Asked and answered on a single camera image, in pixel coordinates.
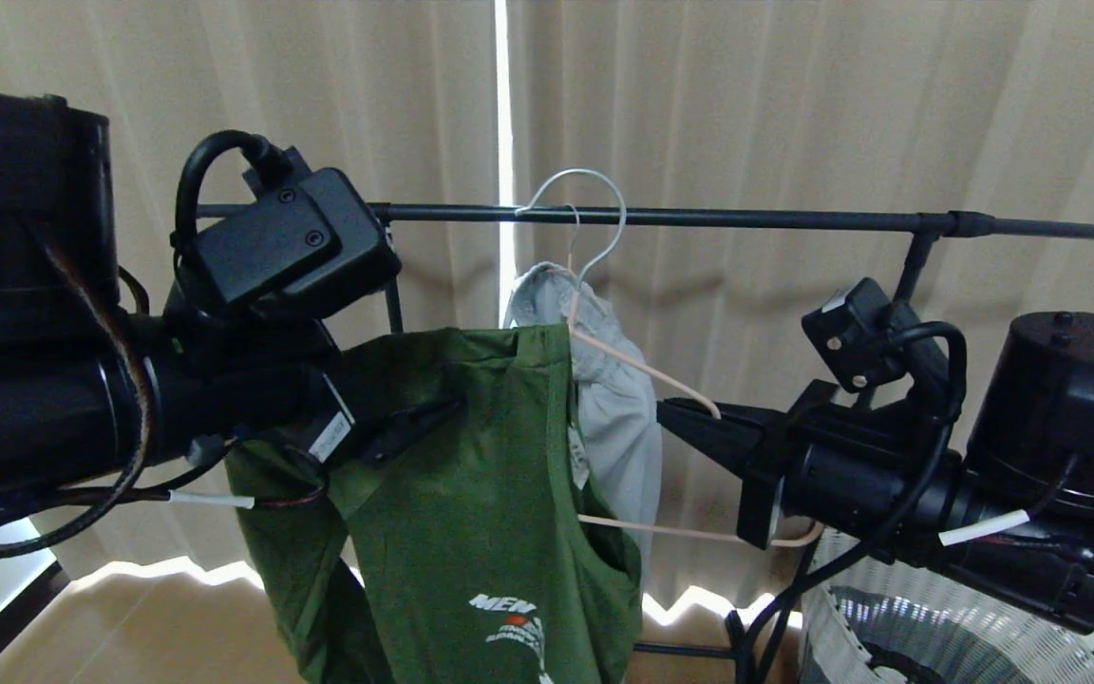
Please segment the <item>clothes hanger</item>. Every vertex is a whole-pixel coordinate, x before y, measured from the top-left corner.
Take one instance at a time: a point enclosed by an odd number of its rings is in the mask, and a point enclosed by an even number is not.
[[[695,398],[696,402],[702,404],[703,407],[707,407],[708,410],[711,411],[712,417],[720,419],[720,407],[717,407],[715,402],[712,402],[712,399],[703,397],[702,394],[697,393],[695,390],[691,390],[690,386],[684,385],[682,384],[682,382],[677,380],[673,380],[673,378],[665,375],[664,372],[648,367],[648,364],[645,363],[640,363],[638,360],[624,355],[620,350],[617,350],[616,348],[605,345],[605,343],[600,341],[600,339],[594,339],[593,337],[580,333],[580,331],[577,329],[577,311],[581,298],[581,285],[585,282],[585,276],[586,274],[590,273],[590,269],[593,268],[594,265],[597,264],[600,260],[604,259],[605,256],[610,255],[610,252],[616,250],[616,246],[619,245],[619,240],[622,237],[622,231],[627,227],[627,202],[624,199],[622,193],[619,190],[619,186],[616,186],[616,184],[614,184],[614,182],[610,181],[610,178],[606,177],[604,174],[600,172],[595,172],[595,170],[585,170],[585,169],[561,170],[561,172],[557,173],[556,175],[551,175],[551,177],[548,177],[547,181],[543,183],[543,185],[538,186],[538,190],[536,190],[534,197],[529,199],[528,205],[515,209],[513,213],[514,216],[521,216],[521,213],[529,211],[531,208],[537,206],[538,199],[543,197],[544,192],[547,192],[548,187],[550,187],[552,183],[556,183],[557,181],[559,181],[560,177],[565,177],[565,175],[570,175],[570,174],[591,175],[593,177],[598,178],[598,181],[607,184],[607,187],[613,192],[615,198],[619,200],[619,229],[615,231],[615,239],[610,242],[610,245],[607,245],[607,247],[602,252],[600,252],[598,255],[594,257],[594,259],[591,259],[587,264],[585,264],[585,267],[583,267],[581,269],[581,273],[575,277],[577,287],[574,287],[574,290],[572,291],[572,306],[570,306],[568,314],[569,333],[572,334],[573,338],[580,339],[581,341],[586,343],[586,345],[595,347],[598,350],[605,351],[605,353],[621,360],[621,362],[630,364],[630,367],[632,368],[643,370],[643,372],[650,373],[651,376],[659,378],[659,380],[665,382],[665,384],[676,386],[676,389],[682,390],[683,393],[689,395],[689,397]],[[577,227],[574,227],[574,229],[572,230],[572,239],[570,239],[568,243],[568,262],[566,262],[566,264],[568,264],[567,273],[569,274],[569,276],[572,276],[572,247],[577,245],[577,239],[580,234],[581,212],[579,212],[577,207],[572,205],[565,205],[565,206],[572,209],[572,216],[577,218]],[[660,525],[655,524],[627,522],[622,520],[608,519],[608,517],[598,517],[591,514],[578,514],[577,517],[579,520],[581,520],[581,522],[586,522],[591,524],[603,524],[607,525],[607,528],[643,530],[647,532],[654,532],[661,534],[673,534],[674,536],[690,536],[690,537],[696,537],[696,540],[738,542],[743,544],[745,543],[741,536],[735,536],[735,534],[701,532],[698,530],[683,530],[678,528],[660,528]],[[811,528],[808,528],[808,532],[804,533],[803,536],[799,536],[795,540],[772,540],[771,545],[780,546],[781,548],[799,548],[799,546],[807,546],[813,541],[817,540],[818,536],[822,536],[822,532],[825,532],[825,525],[822,524],[821,522],[813,521]]]
[[[610,181],[610,178],[606,177],[600,172],[595,172],[595,170],[583,170],[583,169],[561,170],[561,172],[556,173],[556,175],[548,177],[547,181],[543,183],[543,185],[539,185],[538,192],[535,192],[534,197],[529,199],[529,204],[524,207],[515,209],[515,211],[513,211],[513,215],[521,216],[521,213],[527,212],[529,211],[529,209],[535,208],[538,204],[538,199],[543,197],[544,192],[547,192],[548,187],[551,187],[552,183],[556,183],[557,181],[559,181],[559,178],[565,177],[565,175],[572,175],[572,174],[590,175],[598,178],[598,181],[607,184],[607,187],[614,193],[615,198],[619,200],[619,229],[615,231],[615,239],[612,240],[610,245],[607,245],[605,250],[598,252],[597,256],[594,256],[594,258],[590,259],[590,262],[585,264],[585,267],[581,268],[581,273],[578,274],[577,276],[577,287],[574,287],[572,291],[572,306],[570,306],[568,313],[568,329],[569,333],[572,334],[572,338],[580,339],[582,343],[585,343],[586,345],[594,347],[600,351],[604,351],[604,353],[607,353],[616,359],[619,359],[621,360],[621,362],[625,362],[626,364],[629,364],[635,369],[642,370],[643,372],[647,372],[648,375],[656,378],[661,382],[665,382],[666,385],[674,386],[674,389],[677,389],[678,391],[680,391],[680,393],[686,394],[688,397],[694,398],[696,399],[696,402],[702,404],[703,407],[707,407],[708,410],[711,413],[712,417],[715,417],[715,419],[720,419],[720,408],[717,407],[715,402],[712,402],[712,399],[703,397],[702,394],[699,394],[698,391],[690,389],[689,385],[682,384],[680,381],[674,380],[674,378],[665,375],[664,372],[661,372],[655,368],[651,368],[650,364],[641,363],[638,360],[630,358],[627,355],[624,355],[619,349],[608,346],[606,343],[601,341],[601,339],[595,339],[593,337],[590,337],[589,335],[581,333],[581,331],[577,328],[577,309],[581,301],[581,286],[583,285],[583,282],[585,282],[585,276],[586,274],[590,273],[590,269],[593,268],[595,264],[597,264],[600,260],[604,258],[607,258],[607,256],[610,255],[610,252],[614,252],[614,250],[616,250],[616,247],[619,246],[619,240],[622,239],[624,229],[627,228],[627,202],[624,199],[622,193],[619,192],[619,187],[617,187],[616,184],[614,184],[614,182]],[[573,207],[572,210],[574,213],[577,213],[578,220],[580,220],[580,212],[577,212],[577,208]]]

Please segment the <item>green t-shirt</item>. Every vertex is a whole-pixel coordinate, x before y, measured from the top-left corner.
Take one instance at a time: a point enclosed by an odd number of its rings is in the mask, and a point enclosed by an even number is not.
[[[312,506],[240,511],[304,679],[620,681],[641,570],[629,536],[578,521],[610,512],[570,428],[568,328],[393,335],[344,360],[381,410],[446,393],[465,408],[381,467],[334,454]],[[307,489],[265,442],[226,472],[238,494]],[[364,590],[339,559],[347,536]]]

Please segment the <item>curtain fold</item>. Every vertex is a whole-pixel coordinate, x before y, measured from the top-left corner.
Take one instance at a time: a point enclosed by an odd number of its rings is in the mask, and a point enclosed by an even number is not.
[[[638,206],[1094,221],[1094,3],[512,0],[509,16],[522,202],[581,165]],[[544,202],[613,199],[566,178]],[[612,237],[583,230],[577,263]],[[566,227],[521,227],[517,267],[563,263],[568,240]],[[800,316],[860,277],[893,289],[907,246],[901,234],[632,227],[590,278],[648,362],[713,399],[783,408],[829,378]],[[1009,321],[1094,311],[1094,243],[942,240],[916,304],[967,334],[963,447]],[[661,524],[734,530],[738,483],[673,437],[664,480]],[[650,593],[670,605],[698,584],[744,606],[788,567],[659,534]]]
[[[474,3],[0,3],[0,91],[60,94],[112,120],[119,259],[155,306],[170,289],[176,181],[224,128],[295,144],[349,174],[362,198],[494,202],[492,8]],[[247,202],[243,161],[210,170],[205,202]],[[396,224],[408,329],[496,325],[494,227]],[[342,347],[385,334],[382,295],[328,322]],[[147,473],[156,482],[186,467]],[[210,473],[194,486],[224,492]],[[39,515],[51,529],[68,515]],[[246,557],[234,512],[131,503],[57,546],[72,577],[109,559]]]

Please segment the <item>wooden floor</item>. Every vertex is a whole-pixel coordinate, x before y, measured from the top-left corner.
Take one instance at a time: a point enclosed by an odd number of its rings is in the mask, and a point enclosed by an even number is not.
[[[702,608],[668,629],[647,621],[645,640],[724,645],[720,618]],[[777,681],[793,681],[794,668]],[[732,665],[712,659],[636,653],[630,683],[732,681]],[[256,586],[207,586],[187,575],[144,580],[110,576],[74,584],[0,654],[0,684],[133,684],[264,681],[296,684],[299,675]]]

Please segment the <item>fan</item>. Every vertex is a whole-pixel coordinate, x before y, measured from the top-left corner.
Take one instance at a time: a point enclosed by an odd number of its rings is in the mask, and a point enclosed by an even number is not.
[[[826,532],[815,565],[851,548]],[[1094,684],[1075,634],[904,564],[864,559],[803,598],[802,684]]]

